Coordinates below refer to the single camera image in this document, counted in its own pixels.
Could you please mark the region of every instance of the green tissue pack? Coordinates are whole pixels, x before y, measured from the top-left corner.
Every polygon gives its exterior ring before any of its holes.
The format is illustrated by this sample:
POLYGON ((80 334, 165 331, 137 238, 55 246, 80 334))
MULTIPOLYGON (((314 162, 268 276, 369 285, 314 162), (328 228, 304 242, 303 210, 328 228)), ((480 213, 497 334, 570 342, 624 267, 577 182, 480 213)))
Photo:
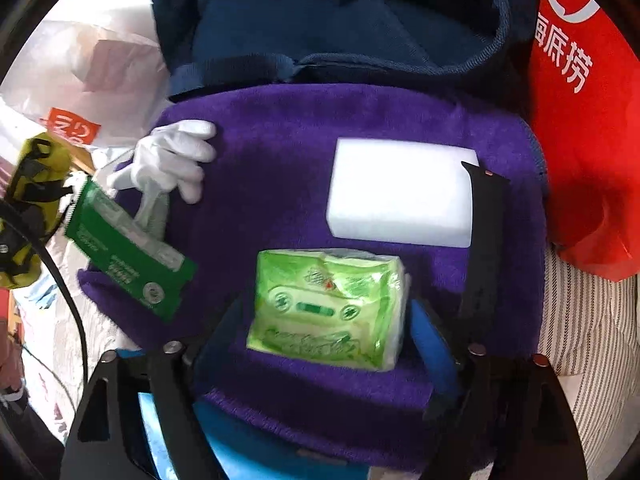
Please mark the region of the green tissue pack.
POLYGON ((92 180, 78 196, 65 236, 121 288, 171 321, 195 263, 145 232, 92 180))
POLYGON ((247 347, 327 365, 391 370, 402 345, 407 281, 394 256, 263 251, 247 347))

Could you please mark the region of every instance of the navy blue fabric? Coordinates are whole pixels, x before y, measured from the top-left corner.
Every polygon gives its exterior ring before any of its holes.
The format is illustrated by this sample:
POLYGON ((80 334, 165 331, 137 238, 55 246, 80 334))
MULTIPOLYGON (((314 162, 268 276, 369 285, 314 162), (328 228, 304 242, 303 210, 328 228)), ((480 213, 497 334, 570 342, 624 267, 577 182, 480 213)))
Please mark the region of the navy blue fabric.
POLYGON ((268 82, 457 86, 500 100, 537 0, 153 0, 172 94, 268 82))

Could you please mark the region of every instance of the yellow pouch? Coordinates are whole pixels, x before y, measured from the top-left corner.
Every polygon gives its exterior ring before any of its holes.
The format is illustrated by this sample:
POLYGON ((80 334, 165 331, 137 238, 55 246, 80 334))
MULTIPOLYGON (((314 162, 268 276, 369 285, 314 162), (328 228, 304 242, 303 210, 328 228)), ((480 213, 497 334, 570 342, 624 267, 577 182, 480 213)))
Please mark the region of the yellow pouch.
MULTIPOLYGON (((71 156, 44 132, 25 141, 4 201, 17 212, 34 237, 46 243, 60 227, 60 198, 71 192, 64 181, 71 156)), ((0 287, 31 285, 40 276, 40 257, 31 243, 0 218, 0 287)))

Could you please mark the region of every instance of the screw head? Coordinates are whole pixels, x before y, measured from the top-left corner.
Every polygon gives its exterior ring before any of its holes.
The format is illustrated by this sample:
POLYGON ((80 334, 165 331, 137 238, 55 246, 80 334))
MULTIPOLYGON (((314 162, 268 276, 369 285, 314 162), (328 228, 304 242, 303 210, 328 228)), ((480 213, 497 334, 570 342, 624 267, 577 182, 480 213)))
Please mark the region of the screw head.
POLYGON ((471 343, 467 349, 469 350, 469 353, 471 355, 476 355, 478 357, 482 357, 486 355, 486 348, 484 347, 484 345, 481 345, 480 343, 471 343))
POLYGON ((112 363, 113 361, 115 361, 116 357, 118 357, 118 353, 115 350, 107 350, 100 357, 100 362, 101 363, 112 363))
POLYGON ((549 359, 546 357, 546 355, 533 354, 531 356, 531 359, 533 360, 534 364, 536 366, 539 366, 540 368, 546 368, 548 366, 551 366, 551 363, 549 363, 549 359))
POLYGON ((180 341, 169 341, 166 345, 162 347, 162 350, 165 354, 177 354, 180 350, 182 350, 183 344, 180 341))

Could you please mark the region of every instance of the white plastic bag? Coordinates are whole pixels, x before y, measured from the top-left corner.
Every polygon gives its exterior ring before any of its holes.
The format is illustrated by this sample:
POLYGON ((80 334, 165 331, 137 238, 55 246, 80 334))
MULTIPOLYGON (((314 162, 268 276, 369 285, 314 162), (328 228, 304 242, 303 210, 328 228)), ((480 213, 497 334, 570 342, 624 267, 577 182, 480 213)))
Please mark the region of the white plastic bag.
POLYGON ((0 86, 13 110, 87 149, 134 146, 168 105, 158 44, 75 22, 44 21, 0 86))

